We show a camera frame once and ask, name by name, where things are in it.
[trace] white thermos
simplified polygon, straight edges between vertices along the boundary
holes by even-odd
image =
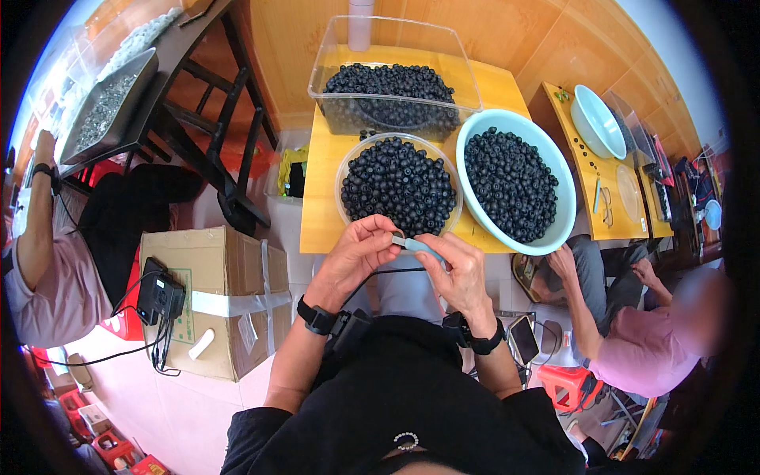
[[[348,0],[348,14],[371,17],[375,12],[375,0]],[[369,49],[369,35],[372,32],[371,18],[348,19],[348,48],[351,51]]]

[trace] wrist strap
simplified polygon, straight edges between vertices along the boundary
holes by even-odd
[[[32,178],[34,178],[37,173],[45,173],[50,177],[50,188],[52,188],[52,193],[55,196],[58,196],[61,192],[61,177],[58,174],[58,167],[50,168],[47,163],[38,163],[32,169]]]
[[[504,325],[498,318],[496,319],[496,333],[491,338],[475,338],[473,337],[470,346],[475,354],[487,355],[490,354],[499,343],[504,340]]]
[[[301,318],[303,318],[306,323],[306,327],[317,335],[329,334],[337,320],[337,315],[326,312],[318,306],[312,308],[306,305],[303,301],[303,296],[301,296],[301,300],[298,301],[297,309],[298,315],[301,315]]]

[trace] smartphone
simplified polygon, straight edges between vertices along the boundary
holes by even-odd
[[[538,355],[538,343],[527,315],[521,316],[509,325],[508,332],[513,343],[512,349],[516,353],[516,360],[522,366],[527,366]]]

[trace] yellow wooden table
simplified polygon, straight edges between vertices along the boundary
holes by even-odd
[[[396,61],[402,62],[401,59],[392,59],[390,63]],[[404,58],[403,64],[429,63],[409,57]],[[481,62],[470,61],[470,65],[480,89],[484,108],[507,109],[530,118],[511,72]],[[458,133],[457,129],[443,144],[433,142],[452,163],[456,162]],[[303,189],[301,252],[330,252],[346,226],[340,218],[335,201],[335,174],[348,151],[358,143],[359,137],[356,135],[331,134],[327,121],[319,108],[315,107],[312,141],[309,145],[309,165],[306,167],[306,183]],[[483,229],[473,219],[467,205],[462,209],[454,234],[484,252],[514,252]]]
[[[673,235],[670,229],[670,223],[660,220],[657,209],[660,207],[660,199],[652,190],[654,180],[639,167],[636,174],[641,179],[641,187],[644,192],[644,199],[647,200],[647,222],[649,224],[649,237],[660,238]]]
[[[575,174],[579,183],[576,190],[581,195],[579,198],[585,203],[588,225],[591,229],[592,240],[600,239],[640,239],[648,238],[649,230],[644,202],[638,179],[632,168],[632,159],[617,160],[615,158],[600,158],[586,145],[570,116],[570,104],[574,100],[571,93],[567,92],[569,100],[559,102],[554,93],[561,93],[557,86],[544,82],[530,102],[530,114],[547,134],[554,140],[566,159],[572,158],[575,165]],[[638,215],[631,219],[625,212],[622,198],[618,190],[617,173],[618,167],[625,167],[624,173],[628,173],[638,189]],[[604,221],[605,204],[599,197],[597,212],[594,213],[594,199],[597,193],[597,178],[602,187],[610,190],[610,208],[613,212],[612,226],[607,226]]]

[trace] metal tray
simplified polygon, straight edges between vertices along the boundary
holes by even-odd
[[[122,141],[127,125],[129,124],[129,119],[138,105],[140,96],[150,83],[151,78],[156,74],[156,71],[158,71],[158,56],[156,55],[156,49],[150,48],[135,56],[117,71],[109,74],[109,76],[101,82],[95,84],[93,89],[87,95],[87,99],[84,100],[82,108],[77,114],[77,119],[74,121],[71,131],[68,133],[66,145],[61,152],[61,164],[75,165],[96,157],[108,149],[119,145]],[[112,84],[113,81],[129,74],[136,74],[137,77],[129,88],[129,92],[124,96],[122,103],[119,105],[119,111],[111,121],[111,125],[109,125],[106,133],[98,142],[95,142],[79,153],[75,153],[77,149],[77,139],[79,138],[79,133],[84,124],[84,120],[87,117],[87,114],[89,114],[95,107],[103,90]]]

